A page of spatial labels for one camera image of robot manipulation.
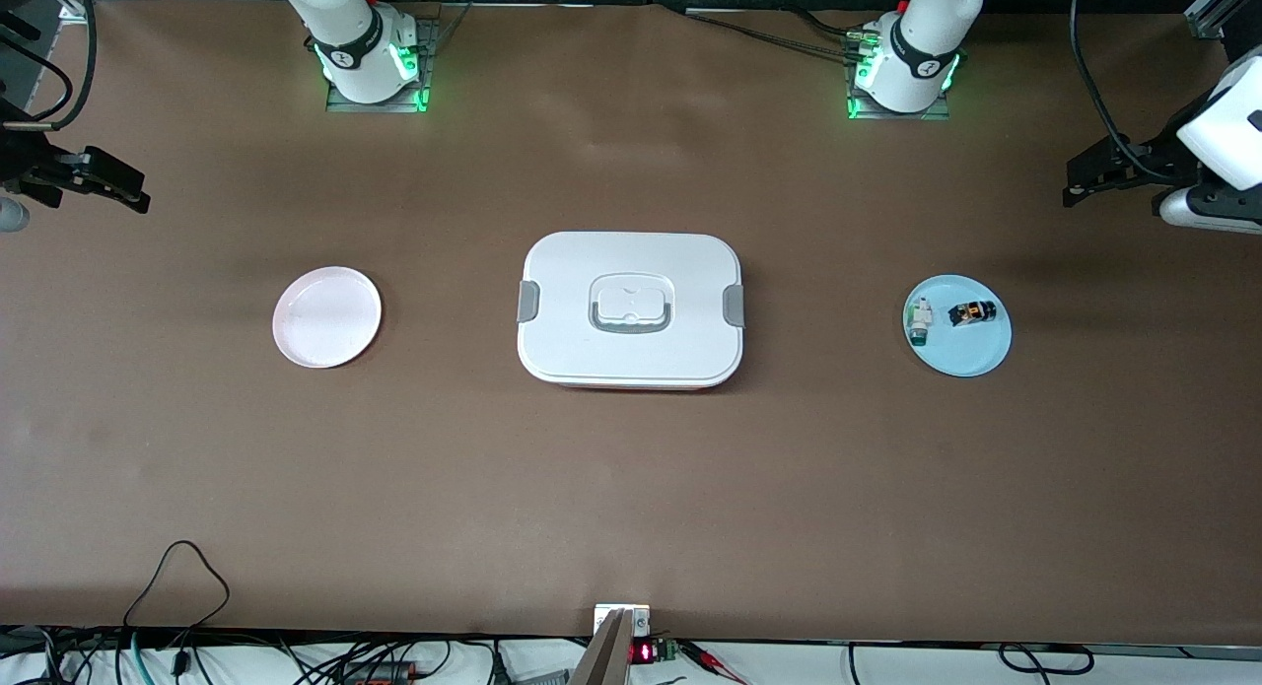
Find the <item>white floor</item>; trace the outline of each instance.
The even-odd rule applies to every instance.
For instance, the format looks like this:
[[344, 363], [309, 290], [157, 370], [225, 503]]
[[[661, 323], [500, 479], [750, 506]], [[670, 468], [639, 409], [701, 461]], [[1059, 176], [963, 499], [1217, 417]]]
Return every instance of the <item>white floor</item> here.
[[[780, 643], [703, 643], [750, 685], [853, 685], [846, 666], [846, 651], [839, 646]], [[299, 679], [294, 664], [274, 648], [230, 646], [199, 648], [209, 672], [211, 685], [290, 685]], [[345, 652], [346, 646], [303, 646], [294, 651], [308, 662]], [[144, 651], [146, 669], [155, 685], [174, 685], [169, 675], [175, 650]], [[445, 652], [442, 642], [416, 645], [405, 660], [416, 661], [422, 671], [437, 666]], [[562, 640], [501, 641], [501, 652], [514, 680], [525, 680], [558, 670], [573, 669], [582, 648]], [[1013, 661], [1020, 659], [1013, 655]], [[1045, 656], [1044, 665], [1074, 667], [1083, 657]], [[1097, 656], [1095, 669], [1082, 676], [1051, 676], [1060, 685], [1161, 685], [1217, 684], [1257, 685], [1262, 682], [1262, 662], [1150, 656]], [[78, 666], [67, 659], [68, 676]], [[144, 685], [129, 652], [121, 656], [122, 684]], [[1013, 672], [1000, 662], [993, 651], [859, 647], [856, 666], [862, 685], [1041, 685], [1037, 675]], [[428, 685], [486, 685], [491, 667], [487, 648], [453, 645], [452, 657]], [[0, 660], [0, 685], [13, 685], [43, 675], [43, 653]], [[731, 685], [709, 675], [687, 660], [634, 666], [634, 685], [658, 685], [684, 676], [681, 685]], [[184, 675], [183, 685], [206, 685], [202, 675]], [[114, 651], [92, 659], [91, 677], [76, 685], [116, 685]], [[316, 685], [328, 685], [317, 682]]]

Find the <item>green led light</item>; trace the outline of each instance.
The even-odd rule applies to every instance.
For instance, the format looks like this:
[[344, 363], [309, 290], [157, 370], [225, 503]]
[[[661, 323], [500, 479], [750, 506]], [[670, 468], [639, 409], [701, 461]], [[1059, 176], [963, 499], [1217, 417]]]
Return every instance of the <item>green led light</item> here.
[[943, 79], [943, 92], [950, 88], [952, 76], [955, 76], [957, 66], [959, 66], [959, 56], [955, 56], [955, 59], [952, 59], [950, 66], [946, 68], [946, 78]]
[[416, 76], [416, 53], [410, 48], [398, 48], [390, 44], [390, 59], [395, 62], [395, 68], [405, 79], [414, 79]]

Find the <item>small bottle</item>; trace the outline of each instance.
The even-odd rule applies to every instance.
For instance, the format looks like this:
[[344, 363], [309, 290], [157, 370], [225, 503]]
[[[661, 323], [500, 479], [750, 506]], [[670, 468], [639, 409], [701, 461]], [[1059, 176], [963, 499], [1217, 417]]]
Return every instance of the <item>small bottle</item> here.
[[907, 307], [907, 341], [911, 347], [923, 348], [929, 342], [929, 325], [934, 322], [934, 309], [924, 298]]
[[952, 325], [960, 327], [968, 325], [970, 322], [994, 320], [998, 313], [994, 302], [973, 302], [952, 308], [946, 312], [946, 317], [950, 318]]

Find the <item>green cable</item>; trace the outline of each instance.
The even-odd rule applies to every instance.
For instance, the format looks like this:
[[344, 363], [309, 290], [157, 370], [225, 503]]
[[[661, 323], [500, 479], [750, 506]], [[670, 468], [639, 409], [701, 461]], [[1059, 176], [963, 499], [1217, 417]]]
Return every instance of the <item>green cable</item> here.
[[136, 670], [140, 671], [140, 680], [145, 681], [145, 685], [155, 685], [154, 679], [149, 675], [149, 669], [145, 667], [145, 661], [140, 660], [140, 645], [136, 642], [136, 635], [131, 635], [131, 660], [136, 662]]

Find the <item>metal base plate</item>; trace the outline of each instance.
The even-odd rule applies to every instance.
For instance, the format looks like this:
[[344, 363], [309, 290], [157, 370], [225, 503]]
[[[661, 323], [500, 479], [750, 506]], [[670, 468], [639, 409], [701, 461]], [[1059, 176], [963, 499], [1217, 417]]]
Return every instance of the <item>metal base plate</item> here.
[[395, 96], [380, 102], [356, 102], [343, 97], [333, 85], [328, 87], [324, 110], [332, 114], [423, 114], [429, 110], [429, 82], [434, 76], [438, 50], [438, 20], [416, 20], [416, 68], [414, 82]]
[[950, 111], [946, 108], [946, 92], [938, 93], [933, 106], [920, 111], [920, 114], [897, 114], [878, 105], [871, 93], [854, 86], [854, 66], [846, 67], [846, 111], [849, 119], [911, 119], [911, 120], [946, 120]]

